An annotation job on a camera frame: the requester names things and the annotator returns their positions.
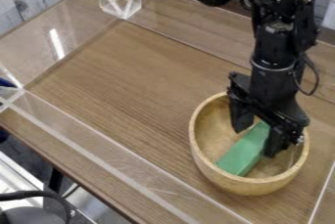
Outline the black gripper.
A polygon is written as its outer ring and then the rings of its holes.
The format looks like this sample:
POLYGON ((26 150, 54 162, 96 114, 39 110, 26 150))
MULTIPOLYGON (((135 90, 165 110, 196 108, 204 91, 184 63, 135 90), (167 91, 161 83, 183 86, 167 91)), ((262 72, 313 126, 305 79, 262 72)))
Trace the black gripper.
POLYGON ((234 130, 247 130, 258 117, 270 126, 263 154, 275 157, 305 141, 310 124, 298 101, 306 65, 293 61, 286 67, 267 67, 251 61, 251 75, 232 71, 228 87, 234 130))

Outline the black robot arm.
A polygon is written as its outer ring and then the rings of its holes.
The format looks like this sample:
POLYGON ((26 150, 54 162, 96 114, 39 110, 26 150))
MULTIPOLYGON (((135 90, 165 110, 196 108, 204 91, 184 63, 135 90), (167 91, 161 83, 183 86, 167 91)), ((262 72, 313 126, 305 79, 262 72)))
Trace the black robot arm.
MULTIPOLYGON (((220 7, 232 0, 198 0, 220 7)), ((315 68, 307 50, 317 43, 315 0, 242 0, 251 4, 255 47, 251 74, 230 73, 232 127, 238 132, 261 118, 270 125, 263 154, 275 157, 305 140, 310 124, 297 94, 307 68, 315 68)))

